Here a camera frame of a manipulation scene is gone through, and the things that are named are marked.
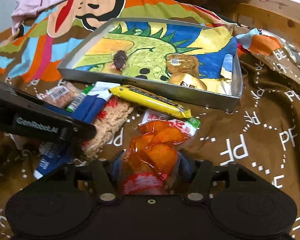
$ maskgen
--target green dinosaur drawing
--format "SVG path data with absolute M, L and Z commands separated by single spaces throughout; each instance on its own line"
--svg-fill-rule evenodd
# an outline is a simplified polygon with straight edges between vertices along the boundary
M 103 38 L 112 40 L 131 41 L 133 46 L 126 51 L 128 60 L 126 68 L 122 75 L 130 77 L 139 77 L 156 81 L 168 81 L 169 76 L 166 73 L 166 56 L 171 53 L 185 53 L 201 48 L 179 48 L 178 46 L 188 40 L 171 42 L 175 33 L 160 38 L 163 28 L 157 33 L 151 35 L 151 27 L 145 30 L 132 28 L 122 33 L 121 25 L 107 33 Z M 92 65 L 90 71 L 102 72 L 101 66 L 113 62 L 112 54 L 85 55 L 76 64 L 75 68 L 80 66 Z

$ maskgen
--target pink stripe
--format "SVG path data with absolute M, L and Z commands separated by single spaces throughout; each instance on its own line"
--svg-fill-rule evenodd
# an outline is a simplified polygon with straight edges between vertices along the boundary
M 43 72 L 45 71 L 47 65 L 49 64 L 51 60 L 52 42 L 53 42 L 53 38 L 51 38 L 49 35 L 46 35 L 46 41 L 43 46 L 43 53 L 42 53 L 40 67 L 38 68 L 37 72 L 34 74 L 32 79 L 41 78 Z

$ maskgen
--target yellow wrapper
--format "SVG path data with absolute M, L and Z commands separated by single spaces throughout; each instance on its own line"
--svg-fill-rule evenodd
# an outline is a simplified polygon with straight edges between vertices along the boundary
M 177 118 L 190 118 L 191 110 L 185 110 L 182 105 L 171 101 L 167 98 L 157 96 L 141 88 L 131 85 L 122 85 L 110 89 L 110 92 L 115 96 L 146 106 L 150 109 L 168 114 Z

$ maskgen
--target gold wrapper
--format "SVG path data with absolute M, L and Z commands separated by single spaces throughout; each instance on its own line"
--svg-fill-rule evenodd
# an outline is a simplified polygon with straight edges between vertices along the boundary
M 183 54 L 167 55 L 167 68 L 169 74 L 187 73 L 199 78 L 199 62 L 195 56 Z
M 168 83 L 179 86 L 207 90 L 207 86 L 200 79 L 195 78 L 187 73 L 174 73 L 171 75 Z

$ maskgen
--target barcode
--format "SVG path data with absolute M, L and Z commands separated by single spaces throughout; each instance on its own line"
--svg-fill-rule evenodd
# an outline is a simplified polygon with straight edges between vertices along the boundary
M 179 64 L 179 60 L 177 58 L 172 58 L 171 64 Z
M 59 91 L 57 91 L 57 92 L 51 94 L 50 96 L 51 96 L 51 98 L 52 98 L 54 101 L 56 101 L 56 100 L 59 99 L 63 94 L 66 94 L 66 93 L 68 93 L 68 92 L 69 92 L 69 90 L 68 90 L 66 87 L 63 87 L 63 88 L 60 88 Z
M 83 102 L 83 100 L 86 98 L 85 94 L 81 94 L 80 96 L 78 96 L 68 107 L 67 109 L 71 110 L 71 111 L 75 111 L 79 105 Z

